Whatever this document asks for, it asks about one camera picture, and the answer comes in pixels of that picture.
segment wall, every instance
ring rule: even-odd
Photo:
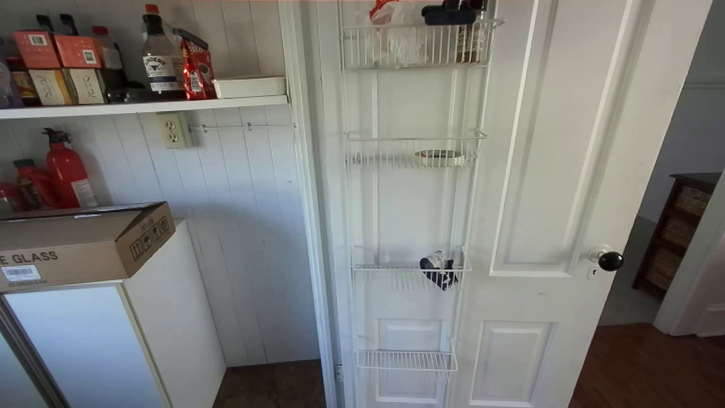
[[[716,0],[639,216],[657,221],[674,172],[725,168],[725,2]]]
[[[273,0],[158,0],[172,24],[211,44],[218,75],[281,75]],[[140,79],[140,0],[23,0],[0,5],[0,33],[33,13],[107,23]],[[317,357],[312,295],[289,107],[187,113],[196,147],[166,150],[153,115],[0,123],[0,180],[12,160],[43,164],[41,130],[73,133],[104,203],[167,200],[193,232],[228,364]]]

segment white wire shelf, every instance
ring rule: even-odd
[[[359,370],[458,372],[456,353],[440,350],[362,350]]]
[[[431,257],[422,257],[411,266],[389,260],[389,254],[376,254],[362,246],[354,249],[354,272],[368,283],[380,283],[401,292],[456,292],[464,285],[464,276],[470,274],[470,267],[464,262],[464,251],[440,251],[436,266],[431,262]]]
[[[484,133],[450,139],[347,139],[347,165],[358,168],[469,168],[476,164]]]
[[[483,24],[354,24],[342,30],[343,71],[484,65],[492,30]]]
[[[354,267],[365,278],[389,285],[401,292],[453,292],[464,285],[470,270],[396,270],[396,267]]]

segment wooden furniture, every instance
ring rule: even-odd
[[[633,287],[663,297],[672,283],[680,260],[717,183],[717,172],[672,175],[674,185],[660,216],[655,235],[644,257]]]

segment wooden floor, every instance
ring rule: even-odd
[[[322,408],[319,361],[228,370],[215,408]],[[571,408],[725,408],[725,338],[601,327]]]
[[[319,361],[226,370],[215,408],[324,408]]]
[[[601,327],[571,408],[725,408],[725,340]]]

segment red bottle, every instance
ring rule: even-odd
[[[13,160],[18,168],[18,189],[29,209],[61,209],[61,200],[51,189],[46,169],[35,168],[31,159]]]
[[[27,211],[21,191],[13,183],[0,183],[0,216]]]
[[[61,207],[64,209],[98,207],[86,165],[82,156],[70,147],[67,133],[50,126],[46,126],[46,133],[50,140],[46,164],[51,175],[53,191],[58,192]]]

